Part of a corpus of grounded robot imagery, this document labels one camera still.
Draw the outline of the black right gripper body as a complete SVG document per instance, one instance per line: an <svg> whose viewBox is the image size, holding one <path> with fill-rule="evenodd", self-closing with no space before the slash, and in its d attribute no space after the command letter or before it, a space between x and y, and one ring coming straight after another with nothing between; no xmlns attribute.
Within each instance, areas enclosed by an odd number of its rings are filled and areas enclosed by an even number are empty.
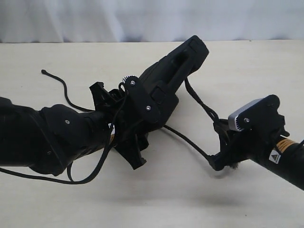
<svg viewBox="0 0 304 228"><path fill-rule="evenodd" d="M215 121L213 127L220 141L220 151L211 156L214 170L226 166L234 168L248 159L258 162L263 153L277 150L278 141L289 135L285 130L285 117L280 114L261 115L240 132L229 129L227 119Z"/></svg>

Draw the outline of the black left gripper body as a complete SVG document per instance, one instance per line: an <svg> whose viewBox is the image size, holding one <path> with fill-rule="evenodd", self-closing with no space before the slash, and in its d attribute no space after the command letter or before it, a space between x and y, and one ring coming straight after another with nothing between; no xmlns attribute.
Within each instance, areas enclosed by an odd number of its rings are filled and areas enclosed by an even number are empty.
<svg viewBox="0 0 304 228"><path fill-rule="evenodd" d="M104 83L96 82L89 89L95 110L110 119L109 128L114 131L114 136L110 136L109 146L134 170L142 167L146 160L141 151L149 146L148 133L142 132L144 120L131 98L131 87L121 82L118 88L107 91Z"/></svg>

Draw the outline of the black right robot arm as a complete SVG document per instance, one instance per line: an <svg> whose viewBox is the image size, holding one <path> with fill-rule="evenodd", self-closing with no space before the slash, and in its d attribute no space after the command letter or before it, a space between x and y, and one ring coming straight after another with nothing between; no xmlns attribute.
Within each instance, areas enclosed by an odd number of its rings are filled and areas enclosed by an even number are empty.
<svg viewBox="0 0 304 228"><path fill-rule="evenodd" d="M255 114L242 131L232 130L227 119L213 123L219 135L220 151L210 157L216 171L252 160L299 189L304 188L304 143L288 138L285 118L278 113Z"/></svg>

